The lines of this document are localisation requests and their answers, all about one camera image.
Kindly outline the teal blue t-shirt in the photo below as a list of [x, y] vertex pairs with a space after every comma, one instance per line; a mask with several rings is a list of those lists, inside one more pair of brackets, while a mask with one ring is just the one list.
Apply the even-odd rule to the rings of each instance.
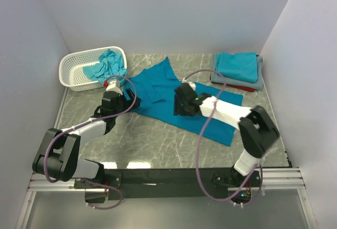
[[[134, 112], [152, 117], [191, 133], [200, 133], [206, 122], [206, 117], [201, 115], [173, 115], [174, 90], [181, 82], [175, 76], [168, 57], [151, 68], [142, 70], [140, 74], [129, 79], [135, 85], [137, 98], [141, 99], [140, 107], [134, 110]], [[216, 96], [219, 91], [218, 88], [196, 83], [196, 92], [198, 95], [208, 93], [212, 96]], [[241, 106], [243, 96], [224, 91], [220, 95], [219, 100]], [[234, 131], [235, 128], [229, 124], [212, 119], [203, 137], [230, 146]]]

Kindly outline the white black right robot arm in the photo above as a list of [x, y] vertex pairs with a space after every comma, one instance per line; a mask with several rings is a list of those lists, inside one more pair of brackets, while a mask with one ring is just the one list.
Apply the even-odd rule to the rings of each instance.
[[243, 151], [230, 169], [236, 186], [249, 181], [249, 174], [280, 137], [262, 106], [241, 106], [234, 94], [194, 82], [175, 88], [173, 114], [181, 120], [179, 127], [224, 145], [239, 131]]

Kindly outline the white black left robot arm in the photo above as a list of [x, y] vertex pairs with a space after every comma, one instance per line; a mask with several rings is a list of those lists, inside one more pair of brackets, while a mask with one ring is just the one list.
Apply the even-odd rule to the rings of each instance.
[[34, 173], [45, 175], [52, 183], [72, 178], [86, 178], [94, 188], [105, 183], [104, 165], [79, 158], [80, 148], [89, 141], [106, 135], [116, 118], [139, 108], [141, 99], [131, 89], [123, 93], [105, 92], [94, 114], [86, 122], [71, 128], [46, 131], [32, 163]]

